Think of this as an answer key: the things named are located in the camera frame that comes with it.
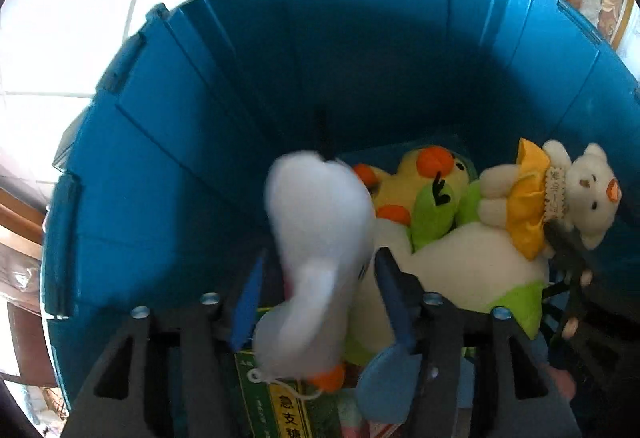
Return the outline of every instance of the plush toy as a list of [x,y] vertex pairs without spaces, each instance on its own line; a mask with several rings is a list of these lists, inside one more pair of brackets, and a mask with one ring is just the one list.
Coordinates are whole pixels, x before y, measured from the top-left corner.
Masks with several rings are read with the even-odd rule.
[[452,200],[458,204],[469,184],[466,164],[451,151],[431,145],[409,151],[402,157],[396,174],[366,164],[354,166],[354,171],[371,190],[376,217],[391,220],[405,227],[412,226],[416,198],[434,180],[445,180],[454,197],[437,195],[440,202]]
[[[426,289],[466,310],[489,313],[505,306],[525,333],[535,337],[548,265],[542,256],[524,258],[504,230],[471,222],[414,253],[398,224],[378,219],[375,232],[375,247],[388,246],[399,268],[415,275]],[[358,365],[366,365],[394,342],[372,269],[364,275],[350,312],[346,358]]]
[[[526,259],[511,244],[505,230],[471,222],[413,254],[407,252],[404,241],[388,230],[386,238],[379,237],[376,245],[388,246],[400,268],[418,277],[425,289],[443,294],[466,310],[490,312],[495,306],[505,306],[530,339],[537,335],[542,291],[548,281],[546,260],[542,256],[533,261]],[[356,400],[365,418],[402,423],[416,393],[422,355],[410,355],[402,344],[392,342],[392,331],[388,331],[390,345],[382,348],[360,373]],[[575,389],[571,394],[567,372],[553,370],[549,365],[545,369],[563,394],[568,393],[568,398],[575,394]],[[459,407],[470,406],[473,376],[471,364],[461,360]]]
[[[476,222],[479,185],[473,182],[458,196],[446,180],[438,177],[418,192],[411,217],[410,230],[387,218],[376,219],[375,248],[388,246],[398,265],[408,262],[433,241],[447,234],[453,225]],[[374,355],[393,342],[393,332],[370,266],[356,292],[350,312],[346,343],[347,361],[366,365]]]
[[349,167],[300,152],[276,160],[265,202],[292,293],[256,325],[261,378],[306,378],[335,391],[348,310],[373,252],[369,192]]
[[622,198],[607,155],[597,144],[589,144],[572,163],[557,140],[539,148],[520,139],[516,164],[487,169],[479,181],[480,220],[505,228],[527,259],[545,249],[543,224],[552,219],[568,230],[577,227],[584,246],[595,248],[613,224]]

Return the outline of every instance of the green plush toy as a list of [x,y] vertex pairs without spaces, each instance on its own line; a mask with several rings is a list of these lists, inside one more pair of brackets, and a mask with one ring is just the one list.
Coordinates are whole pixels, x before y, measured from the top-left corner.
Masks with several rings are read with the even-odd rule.
[[[417,173],[411,173],[408,170],[415,166],[415,154],[417,152],[412,151],[402,159],[399,167],[402,173],[393,175],[394,188],[390,192],[388,189],[384,191],[384,202],[380,201],[379,191],[372,196],[376,211],[382,214],[376,220],[376,247],[392,248],[401,268],[401,262],[408,259],[414,252],[439,240],[453,227],[475,220],[476,205],[480,199],[478,184],[476,182],[469,184],[470,177],[476,176],[470,162],[447,151],[447,154],[451,155],[451,166],[455,168],[455,172],[449,172],[443,178],[438,170],[434,172],[432,179],[425,179],[424,176],[416,178]],[[358,174],[364,180],[362,166]],[[397,198],[402,197],[401,192],[398,191],[402,187],[401,177],[408,180],[408,188],[414,188],[418,179],[424,180],[417,189],[417,194],[414,193],[410,216],[404,216],[403,222],[386,215],[389,210],[386,206],[398,204]],[[351,310],[345,359],[363,366],[373,358],[375,353],[391,344],[392,339],[391,327],[375,281],[373,267],[370,266],[358,288]]]
[[[418,192],[409,228],[376,220],[376,248],[388,246],[402,271],[462,309],[509,308],[533,339],[548,266],[543,258],[529,261],[514,250],[506,231],[479,223],[479,201],[477,181],[457,198],[446,180],[437,178]],[[351,309],[345,358],[364,366],[393,340],[370,266]]]

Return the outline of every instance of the bear nose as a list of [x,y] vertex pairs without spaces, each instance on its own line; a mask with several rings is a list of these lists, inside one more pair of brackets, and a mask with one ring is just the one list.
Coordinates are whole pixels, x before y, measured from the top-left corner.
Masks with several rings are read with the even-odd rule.
[[442,177],[448,175],[453,169],[453,164],[453,155],[449,151],[432,145],[420,150],[415,166],[420,176],[433,179],[438,173]]
[[622,196],[620,185],[618,184],[618,180],[614,178],[609,182],[609,185],[607,186],[607,197],[609,198],[610,202],[618,203],[620,201],[620,196]]

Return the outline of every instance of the yellow plush chick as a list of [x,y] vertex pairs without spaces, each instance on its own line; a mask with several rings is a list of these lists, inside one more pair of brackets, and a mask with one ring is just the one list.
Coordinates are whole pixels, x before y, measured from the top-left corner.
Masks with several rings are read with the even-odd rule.
[[396,174],[366,164],[353,170],[371,191],[376,217],[411,226],[411,213],[418,193],[436,176],[445,179],[456,193],[457,202],[469,184],[466,165],[451,151],[431,145],[409,151],[402,157]]

